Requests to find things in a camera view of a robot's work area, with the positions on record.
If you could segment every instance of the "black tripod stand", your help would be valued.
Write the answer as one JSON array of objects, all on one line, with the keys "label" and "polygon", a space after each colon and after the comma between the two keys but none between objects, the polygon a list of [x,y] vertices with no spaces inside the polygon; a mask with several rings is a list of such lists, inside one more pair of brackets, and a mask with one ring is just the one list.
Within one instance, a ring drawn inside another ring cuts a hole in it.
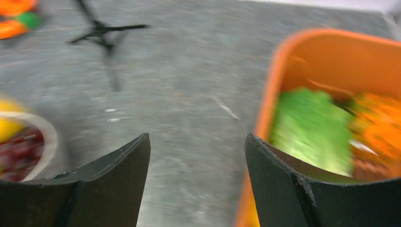
[{"label": "black tripod stand", "polygon": [[[112,69],[112,57],[115,53],[116,46],[121,43],[126,35],[127,30],[131,29],[139,29],[139,28],[147,28],[148,25],[132,25],[132,26],[119,26],[119,27],[110,27],[106,26],[104,23],[95,19],[92,12],[89,11],[89,8],[85,5],[84,0],[76,0],[78,7],[80,10],[83,11],[87,20],[93,24],[92,30],[82,36],[79,36],[71,41],[69,44],[77,44],[79,41],[82,40],[90,40],[105,49],[105,65],[109,69],[109,80],[110,84],[113,88],[113,91],[120,91],[121,87],[118,82],[117,75],[115,71]],[[109,32],[123,32],[120,33],[112,42],[107,41],[106,34]]]}]

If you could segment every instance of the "lettuce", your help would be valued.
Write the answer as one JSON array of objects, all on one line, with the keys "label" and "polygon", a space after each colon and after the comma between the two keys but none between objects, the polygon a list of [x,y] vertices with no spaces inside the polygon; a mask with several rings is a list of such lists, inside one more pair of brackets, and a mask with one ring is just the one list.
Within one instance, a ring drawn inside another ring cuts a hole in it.
[{"label": "lettuce", "polygon": [[276,107],[270,143],[318,168],[349,176],[352,135],[347,125],[352,119],[323,91],[284,92]]}]

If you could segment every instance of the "red food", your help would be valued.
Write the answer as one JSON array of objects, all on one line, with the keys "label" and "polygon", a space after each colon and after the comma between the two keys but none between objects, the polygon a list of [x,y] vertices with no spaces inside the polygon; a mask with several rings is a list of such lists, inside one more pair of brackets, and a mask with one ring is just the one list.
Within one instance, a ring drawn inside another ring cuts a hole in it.
[{"label": "red food", "polygon": [[33,155],[32,151],[33,151],[32,143],[29,141],[24,141],[22,143],[17,143],[14,146],[12,146],[11,155],[13,159],[20,160],[27,157],[31,157]]},{"label": "red food", "polygon": [[35,127],[26,128],[0,144],[0,180],[19,182],[36,166],[43,152],[43,135]]}]

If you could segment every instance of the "orange food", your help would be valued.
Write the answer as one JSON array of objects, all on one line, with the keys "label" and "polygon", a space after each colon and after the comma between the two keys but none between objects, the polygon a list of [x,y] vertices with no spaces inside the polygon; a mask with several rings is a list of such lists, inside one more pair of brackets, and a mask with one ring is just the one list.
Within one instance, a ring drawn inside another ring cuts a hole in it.
[{"label": "orange food", "polygon": [[0,15],[14,17],[32,11],[36,5],[37,0],[0,0]]},{"label": "orange food", "polygon": [[365,93],[353,100],[354,139],[374,152],[353,149],[356,159],[385,166],[387,177],[401,176],[401,99]]},{"label": "orange food", "polygon": [[24,24],[16,20],[0,23],[0,39],[9,39],[28,31],[29,29]]}]

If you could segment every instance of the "gray floor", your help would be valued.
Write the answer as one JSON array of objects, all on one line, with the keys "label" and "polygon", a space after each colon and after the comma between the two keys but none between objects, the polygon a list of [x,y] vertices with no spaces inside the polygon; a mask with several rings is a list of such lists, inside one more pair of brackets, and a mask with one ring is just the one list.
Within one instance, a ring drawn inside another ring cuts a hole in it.
[{"label": "gray floor", "polygon": [[[65,44],[87,27],[65,0],[42,0],[48,25],[0,52],[0,89],[54,122],[80,166],[149,132],[139,227],[229,227],[266,70],[278,43],[312,26],[391,37],[380,15],[236,0],[98,0],[113,25],[148,23],[116,58],[110,91],[101,50]],[[237,116],[227,112],[229,108]]]}]

